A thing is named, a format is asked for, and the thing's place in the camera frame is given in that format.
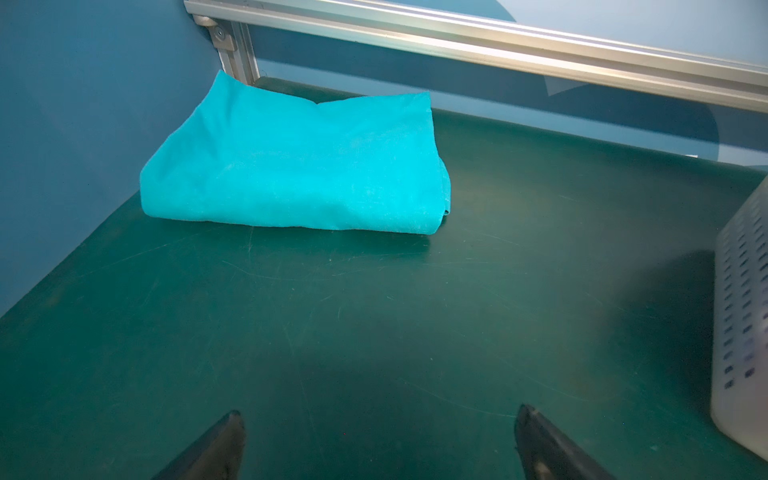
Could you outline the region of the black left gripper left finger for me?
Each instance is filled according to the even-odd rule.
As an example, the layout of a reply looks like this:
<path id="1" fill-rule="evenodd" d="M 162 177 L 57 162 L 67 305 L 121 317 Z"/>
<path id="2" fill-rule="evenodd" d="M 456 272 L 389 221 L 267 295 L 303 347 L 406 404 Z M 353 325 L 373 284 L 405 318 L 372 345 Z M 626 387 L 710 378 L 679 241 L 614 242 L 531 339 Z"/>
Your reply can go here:
<path id="1" fill-rule="evenodd" d="M 238 479 L 246 437 L 241 413 L 231 410 L 158 472 L 153 480 Z"/>

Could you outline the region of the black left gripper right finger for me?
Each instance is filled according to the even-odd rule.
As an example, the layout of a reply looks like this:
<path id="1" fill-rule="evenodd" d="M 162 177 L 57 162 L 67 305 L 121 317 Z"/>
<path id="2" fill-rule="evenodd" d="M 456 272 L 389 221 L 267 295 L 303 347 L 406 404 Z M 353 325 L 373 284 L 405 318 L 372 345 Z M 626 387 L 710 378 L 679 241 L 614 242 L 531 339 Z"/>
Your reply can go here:
<path id="1" fill-rule="evenodd" d="M 615 479 L 614 475 L 529 404 L 520 406 L 514 431 L 527 480 Z"/>

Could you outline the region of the white perforated plastic basket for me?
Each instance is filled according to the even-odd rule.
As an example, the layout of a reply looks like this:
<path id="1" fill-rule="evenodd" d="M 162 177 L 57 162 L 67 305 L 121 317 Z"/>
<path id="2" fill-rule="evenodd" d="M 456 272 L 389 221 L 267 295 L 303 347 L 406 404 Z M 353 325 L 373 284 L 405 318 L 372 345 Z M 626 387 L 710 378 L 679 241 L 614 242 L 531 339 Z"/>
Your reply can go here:
<path id="1" fill-rule="evenodd" d="M 767 182 L 716 239 L 710 415 L 767 458 Z"/>

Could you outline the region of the folded teal t shirt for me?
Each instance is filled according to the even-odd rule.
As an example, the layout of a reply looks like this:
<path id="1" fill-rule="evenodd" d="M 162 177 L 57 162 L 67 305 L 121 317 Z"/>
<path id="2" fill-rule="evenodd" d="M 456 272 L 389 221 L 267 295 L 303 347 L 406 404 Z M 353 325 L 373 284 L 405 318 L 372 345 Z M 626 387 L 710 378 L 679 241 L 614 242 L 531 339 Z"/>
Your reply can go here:
<path id="1" fill-rule="evenodd" d="M 451 209 L 426 93 L 316 103 L 219 73 L 140 174 L 152 217 L 435 233 Z"/>

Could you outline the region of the aluminium left frame post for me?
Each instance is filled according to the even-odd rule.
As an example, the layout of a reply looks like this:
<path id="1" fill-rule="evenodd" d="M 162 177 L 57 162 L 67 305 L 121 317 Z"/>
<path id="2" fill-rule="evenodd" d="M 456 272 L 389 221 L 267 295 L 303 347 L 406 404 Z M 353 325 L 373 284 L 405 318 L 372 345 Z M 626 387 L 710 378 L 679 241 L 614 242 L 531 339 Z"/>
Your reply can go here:
<path id="1" fill-rule="evenodd" d="M 223 70 L 241 83 L 253 86 L 260 73 L 248 26 L 202 15 L 193 15 L 192 18 L 196 25 L 208 31 Z"/>

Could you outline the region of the aluminium back frame rail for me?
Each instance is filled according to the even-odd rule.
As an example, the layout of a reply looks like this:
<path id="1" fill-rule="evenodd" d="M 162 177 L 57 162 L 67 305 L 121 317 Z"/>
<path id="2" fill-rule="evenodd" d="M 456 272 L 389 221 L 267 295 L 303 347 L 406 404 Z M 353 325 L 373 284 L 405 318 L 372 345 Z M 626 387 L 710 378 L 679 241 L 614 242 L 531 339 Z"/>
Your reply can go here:
<path id="1" fill-rule="evenodd" d="M 188 1 L 191 15 L 764 113 L 742 62 L 385 1 Z"/>

